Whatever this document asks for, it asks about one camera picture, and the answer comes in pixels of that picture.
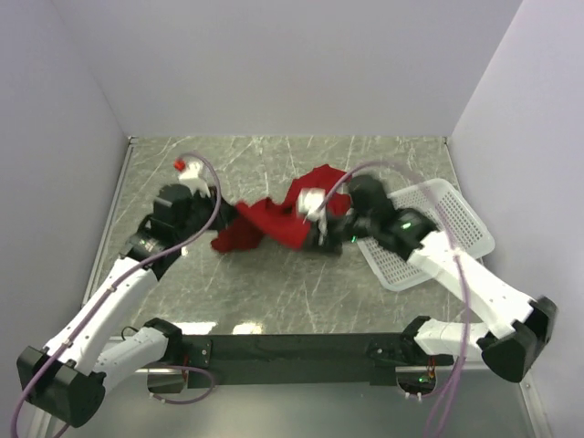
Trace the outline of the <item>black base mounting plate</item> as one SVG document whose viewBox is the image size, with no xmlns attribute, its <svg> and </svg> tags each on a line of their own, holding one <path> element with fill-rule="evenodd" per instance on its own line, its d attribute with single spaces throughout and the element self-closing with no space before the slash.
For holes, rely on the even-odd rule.
<svg viewBox="0 0 584 438">
<path fill-rule="evenodd" d="M 399 367 L 438 361 L 398 333 L 189 335 L 189 364 L 220 385 L 367 382 L 392 386 Z"/>
</svg>

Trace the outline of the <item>red t shirt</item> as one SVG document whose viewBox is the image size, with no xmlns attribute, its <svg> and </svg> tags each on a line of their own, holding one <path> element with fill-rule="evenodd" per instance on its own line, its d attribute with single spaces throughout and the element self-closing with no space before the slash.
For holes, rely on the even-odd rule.
<svg viewBox="0 0 584 438">
<path fill-rule="evenodd" d="M 293 180 L 282 203 L 275 203 L 269 197 L 253 204 L 235 203 L 235 219 L 212 240 L 211 248 L 220 254 L 249 251 L 269 237 L 290 249 L 301 249 L 311 222 L 297 213 L 300 191 L 317 188 L 328 192 L 344 175 L 344 171 L 324 164 Z"/>
</svg>

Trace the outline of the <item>white plastic basket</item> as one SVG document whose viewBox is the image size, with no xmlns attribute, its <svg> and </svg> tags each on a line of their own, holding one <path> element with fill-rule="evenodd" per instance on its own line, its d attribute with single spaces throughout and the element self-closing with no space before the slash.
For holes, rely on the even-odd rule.
<svg viewBox="0 0 584 438">
<path fill-rule="evenodd" d="M 433 246 L 442 250 L 454 246 L 469 256 L 479 259 L 492 253 L 495 239 L 485 223 L 461 193 L 444 179 L 431 179 L 421 187 L 412 185 L 390 193 L 389 198 L 398 208 L 413 208 L 432 219 L 437 225 L 446 224 L 438 238 L 432 238 Z M 381 285 L 401 292 L 416 287 L 432 278 L 427 272 L 380 246 L 373 238 L 357 241 L 373 274 Z"/>
</svg>

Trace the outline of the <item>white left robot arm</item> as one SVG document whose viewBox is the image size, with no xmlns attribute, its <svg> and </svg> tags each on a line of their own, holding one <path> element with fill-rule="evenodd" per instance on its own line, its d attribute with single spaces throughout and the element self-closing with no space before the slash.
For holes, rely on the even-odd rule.
<svg viewBox="0 0 584 438">
<path fill-rule="evenodd" d="M 109 392 L 148 365 L 160 364 L 181 376 L 206 375 L 183 331 L 160 318 L 147 321 L 116 346 L 106 345 L 130 307 L 159 284 L 183 248 L 206 231 L 225 229 L 234 216 L 217 185 L 162 187 L 151 213 L 127 239 L 79 313 L 44 347 L 27 347 L 17 358 L 22 392 L 16 407 L 29 403 L 78 428 L 95 415 Z"/>
</svg>

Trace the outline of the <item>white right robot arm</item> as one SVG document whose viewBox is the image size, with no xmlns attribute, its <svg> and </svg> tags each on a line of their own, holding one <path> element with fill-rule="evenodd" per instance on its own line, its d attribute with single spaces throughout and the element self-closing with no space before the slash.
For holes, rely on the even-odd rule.
<svg viewBox="0 0 584 438">
<path fill-rule="evenodd" d="M 349 181 L 349 210 L 328 213 L 332 191 L 303 189 L 297 211 L 311 224 L 307 243 L 338 248 L 351 239 L 371 238 L 406 265 L 421 270 L 464 302 L 477 323 L 419 317 L 401 336 L 401 355 L 412 364 L 429 356 L 481 360 L 498 377 L 522 381 L 551 340 L 558 307 L 505 281 L 454 242 L 444 222 L 412 207 L 397 207 L 383 183 L 370 174 Z"/>
</svg>

